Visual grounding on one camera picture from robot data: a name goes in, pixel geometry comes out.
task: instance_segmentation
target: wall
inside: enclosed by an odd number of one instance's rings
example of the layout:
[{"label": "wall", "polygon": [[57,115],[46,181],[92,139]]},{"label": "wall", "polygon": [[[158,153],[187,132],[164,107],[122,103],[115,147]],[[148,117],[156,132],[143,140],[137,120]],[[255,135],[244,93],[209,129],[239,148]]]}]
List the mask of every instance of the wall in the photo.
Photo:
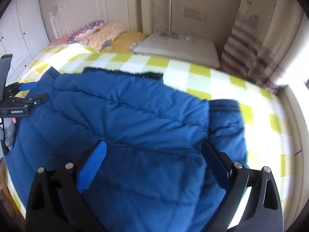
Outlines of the wall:
[{"label": "wall", "polygon": [[[56,14],[56,8],[50,5],[49,0],[39,0],[43,23],[47,36],[54,38],[49,24],[48,13]],[[238,12],[241,0],[173,0],[172,30],[176,33],[192,35],[199,32],[199,36],[214,41],[218,54],[221,55]],[[207,11],[206,22],[183,17],[184,7]],[[168,23],[168,0],[152,0],[152,26]]]}]

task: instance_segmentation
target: white wardrobe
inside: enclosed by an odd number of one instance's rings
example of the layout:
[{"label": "white wardrobe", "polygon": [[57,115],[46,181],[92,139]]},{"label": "white wardrobe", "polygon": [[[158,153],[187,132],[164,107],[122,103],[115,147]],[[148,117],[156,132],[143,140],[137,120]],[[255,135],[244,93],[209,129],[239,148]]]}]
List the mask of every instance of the white wardrobe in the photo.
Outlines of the white wardrobe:
[{"label": "white wardrobe", "polygon": [[0,20],[0,56],[13,54],[7,84],[48,44],[39,0],[12,0]]}]

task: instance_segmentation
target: gloved hand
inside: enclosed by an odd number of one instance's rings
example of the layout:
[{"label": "gloved hand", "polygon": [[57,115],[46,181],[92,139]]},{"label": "gloved hand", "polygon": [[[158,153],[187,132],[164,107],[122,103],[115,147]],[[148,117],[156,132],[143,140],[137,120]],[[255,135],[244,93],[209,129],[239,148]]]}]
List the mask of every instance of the gloved hand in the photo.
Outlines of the gloved hand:
[{"label": "gloved hand", "polygon": [[[15,124],[16,118],[12,118],[12,123],[7,128],[7,133],[5,136],[5,145],[9,150],[13,149],[14,139],[15,139]],[[4,131],[0,128],[0,139],[4,139]]]}]

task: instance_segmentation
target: wall switch plate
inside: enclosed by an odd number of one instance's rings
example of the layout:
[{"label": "wall switch plate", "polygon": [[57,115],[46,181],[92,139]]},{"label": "wall switch plate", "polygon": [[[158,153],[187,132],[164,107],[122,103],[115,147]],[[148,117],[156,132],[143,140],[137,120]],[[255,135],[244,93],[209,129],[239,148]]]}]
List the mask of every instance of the wall switch plate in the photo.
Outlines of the wall switch plate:
[{"label": "wall switch plate", "polygon": [[200,21],[206,21],[206,12],[196,11],[194,9],[184,8],[183,16],[188,18],[197,19]]}]

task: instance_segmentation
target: silver bolt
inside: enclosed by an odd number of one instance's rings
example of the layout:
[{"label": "silver bolt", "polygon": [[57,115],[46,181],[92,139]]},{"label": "silver bolt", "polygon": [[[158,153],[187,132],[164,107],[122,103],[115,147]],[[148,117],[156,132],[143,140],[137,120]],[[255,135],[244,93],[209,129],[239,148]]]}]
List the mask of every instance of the silver bolt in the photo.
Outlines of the silver bolt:
[{"label": "silver bolt", "polygon": [[70,162],[70,163],[66,164],[65,168],[66,169],[72,169],[73,166],[74,166],[73,163]]},{"label": "silver bolt", "polygon": [[267,173],[270,173],[270,168],[269,167],[264,167],[264,171]]},{"label": "silver bolt", "polygon": [[38,173],[43,173],[44,172],[44,167],[39,167]]},{"label": "silver bolt", "polygon": [[241,169],[243,165],[240,162],[234,162],[234,167]]}]

